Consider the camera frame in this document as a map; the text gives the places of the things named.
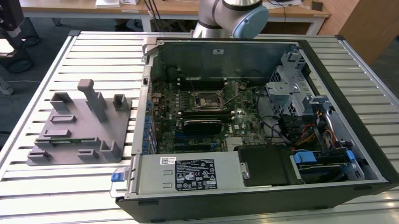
power supply label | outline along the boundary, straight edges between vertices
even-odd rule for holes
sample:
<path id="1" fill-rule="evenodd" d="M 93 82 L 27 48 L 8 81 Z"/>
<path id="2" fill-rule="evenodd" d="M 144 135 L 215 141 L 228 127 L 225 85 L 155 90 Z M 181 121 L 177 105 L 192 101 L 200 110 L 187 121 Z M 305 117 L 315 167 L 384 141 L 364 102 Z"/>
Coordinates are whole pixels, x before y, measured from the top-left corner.
<path id="1" fill-rule="evenodd" d="M 217 189 L 213 159 L 176 161 L 175 170 L 177 191 Z"/>

slotted aluminum surface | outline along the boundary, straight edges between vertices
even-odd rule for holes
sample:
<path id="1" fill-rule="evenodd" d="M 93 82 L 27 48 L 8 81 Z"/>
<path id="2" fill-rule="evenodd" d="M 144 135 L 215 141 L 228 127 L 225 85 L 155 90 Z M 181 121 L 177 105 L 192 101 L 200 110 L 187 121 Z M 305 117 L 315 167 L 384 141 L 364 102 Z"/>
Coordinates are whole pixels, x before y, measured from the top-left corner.
<path id="1" fill-rule="evenodd" d="M 81 32 L 79 37 L 68 37 L 0 154 L 0 224 L 135 223 L 116 206 L 108 190 L 111 173 L 117 167 L 127 166 L 131 159 L 135 107 L 143 72 L 141 42 L 147 36 L 160 34 Z M 167 36 L 188 37 L 187 34 Z M 398 100 L 372 71 L 345 43 L 335 37 L 259 36 L 265 39 L 276 37 L 308 40 L 376 142 L 399 169 Z M 95 89 L 101 91 L 104 97 L 123 93 L 133 98 L 124 159 L 115 164 L 29 167 L 25 164 L 27 155 L 52 108 L 48 100 L 57 91 L 67 91 L 71 97 L 83 98 L 83 94 L 76 90 L 81 78 L 95 80 Z M 327 210 L 173 223 L 399 223 L 398 190 L 396 188 L 375 196 L 363 196 Z"/>

motherboard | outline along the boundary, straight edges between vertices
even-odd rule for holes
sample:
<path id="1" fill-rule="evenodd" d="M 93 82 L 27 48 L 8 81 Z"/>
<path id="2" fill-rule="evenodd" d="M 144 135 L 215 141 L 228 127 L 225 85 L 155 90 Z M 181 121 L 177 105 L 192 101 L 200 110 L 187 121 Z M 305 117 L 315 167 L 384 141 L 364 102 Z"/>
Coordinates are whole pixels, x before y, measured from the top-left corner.
<path id="1" fill-rule="evenodd" d="M 260 86 L 247 80 L 152 82 L 157 154 L 232 151 L 265 144 Z"/>

blue tab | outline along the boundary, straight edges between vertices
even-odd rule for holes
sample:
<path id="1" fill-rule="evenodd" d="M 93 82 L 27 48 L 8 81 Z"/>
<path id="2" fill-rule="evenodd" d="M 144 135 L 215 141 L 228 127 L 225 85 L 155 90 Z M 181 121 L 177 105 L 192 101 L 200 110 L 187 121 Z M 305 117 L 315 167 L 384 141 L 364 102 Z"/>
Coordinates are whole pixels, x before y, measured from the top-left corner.
<path id="1" fill-rule="evenodd" d="M 297 153 L 293 155 L 293 160 L 295 160 L 295 163 L 301 163 L 301 159 L 300 159 L 300 156 Z"/>
<path id="2" fill-rule="evenodd" d="M 113 173 L 111 175 L 112 182 L 124 182 L 124 174 L 123 173 Z"/>
<path id="3" fill-rule="evenodd" d="M 296 163 L 317 162 L 316 157 L 312 152 L 297 152 L 293 155 L 293 159 L 295 159 Z"/>
<path id="4" fill-rule="evenodd" d="M 353 152 L 351 150 L 347 151 L 347 155 L 351 161 L 355 161 L 355 155 Z"/>

barcode sticker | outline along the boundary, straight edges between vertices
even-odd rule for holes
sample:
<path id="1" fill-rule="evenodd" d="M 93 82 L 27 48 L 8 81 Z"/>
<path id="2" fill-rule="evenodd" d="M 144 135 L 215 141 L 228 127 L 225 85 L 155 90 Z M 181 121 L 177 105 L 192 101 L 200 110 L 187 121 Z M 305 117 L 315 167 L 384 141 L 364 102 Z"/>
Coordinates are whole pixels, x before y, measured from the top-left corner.
<path id="1" fill-rule="evenodd" d="M 161 157 L 160 164 L 161 165 L 175 164 L 175 161 L 176 161 L 176 157 Z"/>
<path id="2" fill-rule="evenodd" d="M 121 10 L 123 13 L 139 13 L 139 10 Z"/>

